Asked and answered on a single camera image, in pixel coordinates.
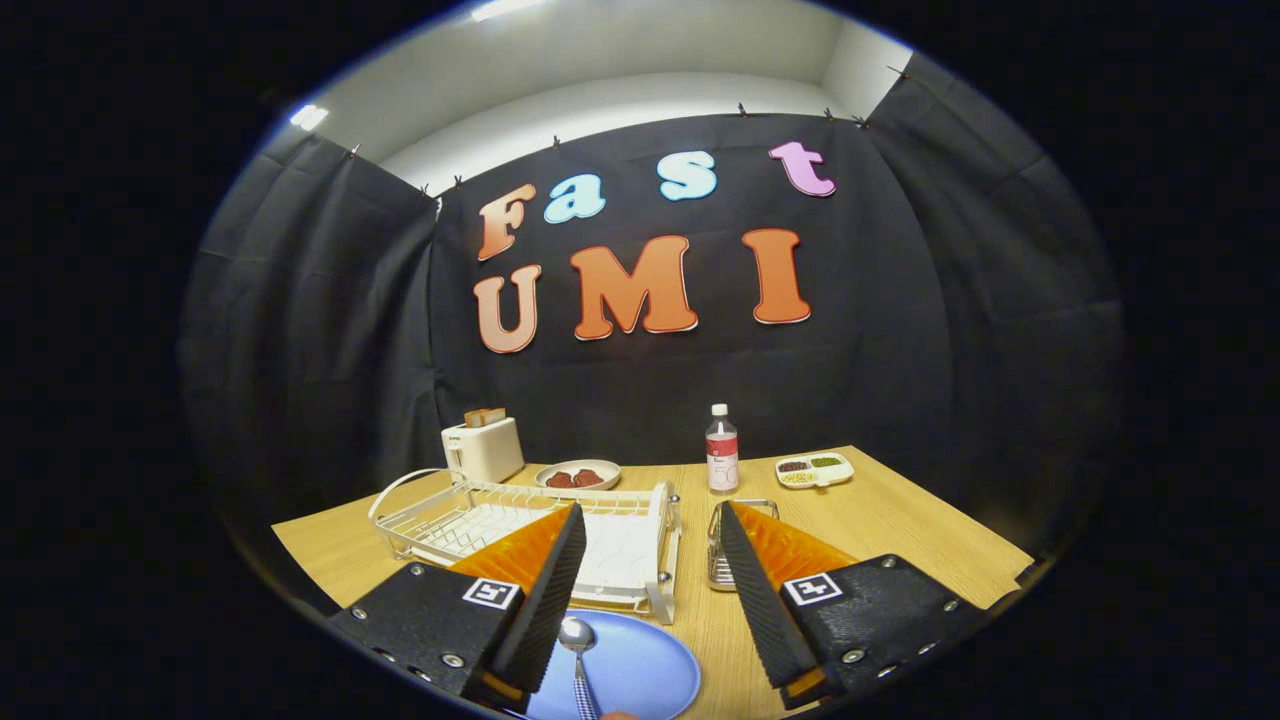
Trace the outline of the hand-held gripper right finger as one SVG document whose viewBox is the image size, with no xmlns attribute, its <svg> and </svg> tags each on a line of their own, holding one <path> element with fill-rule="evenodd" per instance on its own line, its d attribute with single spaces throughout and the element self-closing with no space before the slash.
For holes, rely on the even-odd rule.
<svg viewBox="0 0 1280 720">
<path fill-rule="evenodd" d="M 861 700 L 989 621 L 906 559 L 858 560 L 740 502 L 719 506 L 719 546 L 786 708 Z"/>
</svg>

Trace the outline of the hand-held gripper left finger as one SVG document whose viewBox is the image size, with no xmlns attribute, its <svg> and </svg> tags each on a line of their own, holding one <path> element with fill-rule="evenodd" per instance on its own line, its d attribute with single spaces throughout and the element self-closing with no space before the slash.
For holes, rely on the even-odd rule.
<svg viewBox="0 0 1280 720">
<path fill-rule="evenodd" d="M 451 568 L 410 562 L 328 619 L 410 682 L 522 714 L 570 610 L 588 528 L 568 503 Z"/>
</svg>

